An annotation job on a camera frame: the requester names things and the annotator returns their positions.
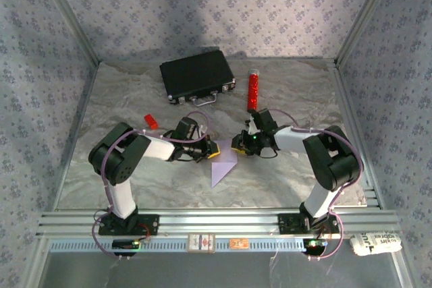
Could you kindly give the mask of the red glitter tube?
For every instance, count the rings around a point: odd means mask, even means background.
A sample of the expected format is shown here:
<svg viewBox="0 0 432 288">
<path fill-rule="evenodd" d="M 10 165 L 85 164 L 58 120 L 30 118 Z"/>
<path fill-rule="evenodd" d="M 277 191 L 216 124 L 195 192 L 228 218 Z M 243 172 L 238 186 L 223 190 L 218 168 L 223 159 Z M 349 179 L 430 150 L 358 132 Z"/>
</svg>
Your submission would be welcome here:
<svg viewBox="0 0 432 288">
<path fill-rule="evenodd" d="M 256 111 L 258 106 L 259 95 L 259 70 L 251 69 L 248 73 L 248 101 L 247 111 L 249 113 Z"/>
</svg>

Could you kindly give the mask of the white printed label card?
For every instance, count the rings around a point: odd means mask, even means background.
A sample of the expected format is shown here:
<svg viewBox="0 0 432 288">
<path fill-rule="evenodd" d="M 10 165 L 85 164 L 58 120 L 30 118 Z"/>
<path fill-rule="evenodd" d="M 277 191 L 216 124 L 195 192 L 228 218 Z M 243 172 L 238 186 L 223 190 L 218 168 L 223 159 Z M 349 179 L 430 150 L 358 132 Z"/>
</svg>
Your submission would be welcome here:
<svg viewBox="0 0 432 288">
<path fill-rule="evenodd" d="M 186 249 L 192 253 L 212 254 L 215 252 L 215 234 L 189 233 Z"/>
</svg>

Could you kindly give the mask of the orange label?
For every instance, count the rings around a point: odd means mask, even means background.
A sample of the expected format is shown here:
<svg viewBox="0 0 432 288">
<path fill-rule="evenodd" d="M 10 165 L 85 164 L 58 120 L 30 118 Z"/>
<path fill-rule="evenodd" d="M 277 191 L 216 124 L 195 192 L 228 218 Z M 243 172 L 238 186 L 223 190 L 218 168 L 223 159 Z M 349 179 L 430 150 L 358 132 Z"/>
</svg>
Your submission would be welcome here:
<svg viewBox="0 0 432 288">
<path fill-rule="evenodd" d="M 230 239 L 229 246 L 231 250 L 247 250 L 250 247 L 249 239 L 247 238 Z"/>
</svg>

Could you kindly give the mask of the left controller board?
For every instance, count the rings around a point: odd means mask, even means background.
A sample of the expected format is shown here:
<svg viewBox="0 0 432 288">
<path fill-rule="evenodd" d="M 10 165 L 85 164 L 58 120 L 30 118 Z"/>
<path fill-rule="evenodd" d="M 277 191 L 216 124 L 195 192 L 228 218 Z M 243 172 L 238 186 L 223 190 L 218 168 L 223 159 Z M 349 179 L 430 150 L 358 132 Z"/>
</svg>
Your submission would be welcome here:
<svg viewBox="0 0 432 288">
<path fill-rule="evenodd" d="M 130 257 L 140 248 L 140 241 L 136 239 L 114 239 L 111 248 L 116 256 Z"/>
</svg>

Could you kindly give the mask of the controller board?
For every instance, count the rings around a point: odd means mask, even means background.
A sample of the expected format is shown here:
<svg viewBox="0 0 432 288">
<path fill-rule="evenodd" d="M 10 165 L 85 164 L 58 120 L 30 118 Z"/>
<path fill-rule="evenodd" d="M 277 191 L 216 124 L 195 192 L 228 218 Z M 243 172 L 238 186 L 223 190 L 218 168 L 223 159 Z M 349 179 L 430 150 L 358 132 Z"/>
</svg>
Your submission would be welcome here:
<svg viewBox="0 0 432 288">
<path fill-rule="evenodd" d="M 321 257 L 327 249 L 327 241 L 325 239 L 304 239 L 304 254 L 307 256 Z"/>
<path fill-rule="evenodd" d="M 140 241 L 136 239 L 114 239 L 111 248 L 116 256 L 130 257 L 140 248 Z"/>
</svg>

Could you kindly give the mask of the right controller board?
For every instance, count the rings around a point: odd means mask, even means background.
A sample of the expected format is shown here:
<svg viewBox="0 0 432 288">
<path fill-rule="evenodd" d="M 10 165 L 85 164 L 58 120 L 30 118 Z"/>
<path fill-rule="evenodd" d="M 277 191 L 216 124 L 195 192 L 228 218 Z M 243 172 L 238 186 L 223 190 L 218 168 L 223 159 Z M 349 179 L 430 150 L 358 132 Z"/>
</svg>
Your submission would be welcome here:
<svg viewBox="0 0 432 288">
<path fill-rule="evenodd" d="M 304 239 L 304 254 L 307 256 L 321 257 L 327 249 L 327 241 L 325 239 Z"/>
</svg>

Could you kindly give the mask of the white printed paper roll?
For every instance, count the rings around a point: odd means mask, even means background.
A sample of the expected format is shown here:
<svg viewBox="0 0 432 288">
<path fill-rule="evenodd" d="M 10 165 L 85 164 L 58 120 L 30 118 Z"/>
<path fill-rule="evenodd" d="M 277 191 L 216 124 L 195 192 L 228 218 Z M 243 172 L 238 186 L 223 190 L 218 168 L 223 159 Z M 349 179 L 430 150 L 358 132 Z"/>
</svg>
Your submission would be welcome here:
<svg viewBox="0 0 432 288">
<path fill-rule="evenodd" d="M 401 237 L 394 231 L 357 233 L 349 242 L 357 256 L 394 253 L 402 249 Z"/>
</svg>

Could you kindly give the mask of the aluminium mounting rail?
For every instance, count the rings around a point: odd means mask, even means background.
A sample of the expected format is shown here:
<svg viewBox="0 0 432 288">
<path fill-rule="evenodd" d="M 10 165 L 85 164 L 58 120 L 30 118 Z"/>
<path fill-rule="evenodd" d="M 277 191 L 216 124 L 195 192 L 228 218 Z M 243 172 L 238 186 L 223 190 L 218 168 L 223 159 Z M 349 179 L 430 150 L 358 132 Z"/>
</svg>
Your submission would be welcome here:
<svg viewBox="0 0 432 288">
<path fill-rule="evenodd" d="M 182 237 L 189 233 L 215 233 L 223 237 L 268 236 L 278 232 L 278 215 L 291 214 L 293 208 L 163 208 L 144 209 L 142 214 L 159 215 L 158 234 Z M 396 212 L 377 207 L 337 207 L 344 233 L 401 232 Z M 92 210 L 44 212 L 36 234 L 48 238 L 88 238 L 94 223 Z"/>
</svg>

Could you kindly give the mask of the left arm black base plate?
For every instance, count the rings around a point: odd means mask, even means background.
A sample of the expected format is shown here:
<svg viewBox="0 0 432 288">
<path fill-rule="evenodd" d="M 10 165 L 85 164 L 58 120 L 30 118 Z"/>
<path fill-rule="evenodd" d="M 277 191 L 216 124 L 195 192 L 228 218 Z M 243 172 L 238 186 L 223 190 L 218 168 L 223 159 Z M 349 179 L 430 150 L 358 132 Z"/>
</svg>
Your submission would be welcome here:
<svg viewBox="0 0 432 288">
<path fill-rule="evenodd" d="M 146 236 L 156 235 L 159 228 L 157 214 L 131 214 L 121 219 L 114 214 L 101 220 L 98 234 L 101 236 Z"/>
</svg>

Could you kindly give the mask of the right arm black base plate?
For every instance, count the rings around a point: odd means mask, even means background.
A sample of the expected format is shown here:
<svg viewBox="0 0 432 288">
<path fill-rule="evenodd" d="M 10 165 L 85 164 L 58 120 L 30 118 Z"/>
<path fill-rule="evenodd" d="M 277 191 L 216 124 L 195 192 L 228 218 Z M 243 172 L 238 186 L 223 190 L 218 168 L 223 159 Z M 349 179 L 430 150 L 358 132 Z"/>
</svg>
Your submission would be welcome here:
<svg viewBox="0 0 432 288">
<path fill-rule="evenodd" d="M 277 215 L 277 225 L 281 235 L 340 233 L 336 217 L 329 214 L 311 219 L 300 213 L 281 213 Z"/>
</svg>

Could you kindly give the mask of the aluminium side frame bar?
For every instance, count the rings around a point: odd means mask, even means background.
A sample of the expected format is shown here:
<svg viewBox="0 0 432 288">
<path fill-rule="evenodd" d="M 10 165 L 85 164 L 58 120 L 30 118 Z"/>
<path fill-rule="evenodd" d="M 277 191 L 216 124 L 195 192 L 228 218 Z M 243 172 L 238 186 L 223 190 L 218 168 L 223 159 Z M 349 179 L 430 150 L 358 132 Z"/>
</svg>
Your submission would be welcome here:
<svg viewBox="0 0 432 288">
<path fill-rule="evenodd" d="M 375 214 L 378 216 L 392 216 L 393 219 L 396 220 L 394 230 L 401 231 L 402 228 L 400 226 L 396 211 L 388 209 L 385 205 L 375 170 L 371 164 L 371 159 L 365 144 L 365 138 L 361 131 L 360 123 L 358 122 L 357 116 L 354 112 L 354 104 L 349 92 L 347 91 L 346 85 L 344 84 L 342 75 L 338 70 L 336 60 L 331 59 L 329 61 L 329 66 L 333 69 L 332 78 L 335 86 L 335 94 L 338 105 L 341 109 L 344 125 L 346 126 L 349 139 L 351 140 L 351 143 L 353 143 L 359 150 L 364 162 L 364 175 L 360 180 L 360 184 L 364 189 L 365 196 L 367 198 L 366 209 L 369 212 L 375 212 Z M 401 287 L 419 288 L 419 284 L 416 279 L 416 272 L 412 267 L 412 257 L 408 250 L 408 246 L 406 245 L 405 239 L 402 240 L 402 249 L 399 252 L 394 252 L 391 255 L 391 258 L 394 263 Z"/>
<path fill-rule="evenodd" d="M 84 119 L 84 114 L 86 111 L 87 104 L 89 102 L 90 93 L 95 82 L 96 74 L 98 71 L 100 63 L 97 61 L 94 65 L 90 66 L 89 77 L 87 77 L 84 90 L 80 101 L 78 102 L 77 112 L 75 114 L 71 133 L 69 136 L 69 143 L 67 146 L 66 153 L 63 157 L 62 169 L 59 178 L 59 185 L 56 191 L 56 196 L 53 202 L 52 208 L 49 212 L 58 212 L 58 204 L 61 198 L 61 193 L 63 191 L 63 185 L 65 182 L 65 177 L 67 175 L 70 162 L 73 157 L 74 149 L 76 147 L 76 142 L 78 140 L 78 132 L 80 130 L 80 126 L 82 125 L 82 121 Z M 30 264 L 26 267 L 26 272 L 24 276 L 24 283 L 20 288 L 38 288 L 41 278 L 43 276 L 43 271 L 45 267 L 45 263 L 47 261 L 47 257 L 49 255 L 50 243 L 51 239 L 49 237 L 45 237 L 42 234 L 36 234 L 36 246 L 32 250 Z"/>
</svg>

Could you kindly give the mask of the aluminium frame post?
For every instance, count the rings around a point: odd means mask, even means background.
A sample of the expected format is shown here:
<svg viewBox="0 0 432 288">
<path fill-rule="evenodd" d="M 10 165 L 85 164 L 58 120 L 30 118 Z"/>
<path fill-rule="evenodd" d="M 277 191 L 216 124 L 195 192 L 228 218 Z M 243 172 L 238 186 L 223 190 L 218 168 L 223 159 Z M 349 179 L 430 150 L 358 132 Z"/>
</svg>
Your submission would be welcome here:
<svg viewBox="0 0 432 288">
<path fill-rule="evenodd" d="M 68 0 L 53 0 L 53 1 L 56 4 L 60 13 L 62 14 L 62 17 L 65 20 L 68 27 L 70 28 L 72 34 L 74 35 L 74 38 L 77 40 L 78 44 L 80 45 L 84 53 L 84 56 L 91 62 L 93 66 L 98 67 L 99 59 L 97 58 L 97 55 L 90 43 L 90 40 L 88 39 L 87 35 L 82 29 L 78 21 L 78 18 L 74 13 L 74 10 L 72 9 Z"/>
<path fill-rule="evenodd" d="M 360 37 L 365 31 L 380 2 L 381 0 L 364 1 L 354 20 L 351 29 L 347 34 L 347 37 L 345 38 L 337 56 L 335 57 L 334 63 L 338 69 L 342 68 L 346 64 L 351 52 L 354 50 L 356 44 L 360 40 Z"/>
</svg>

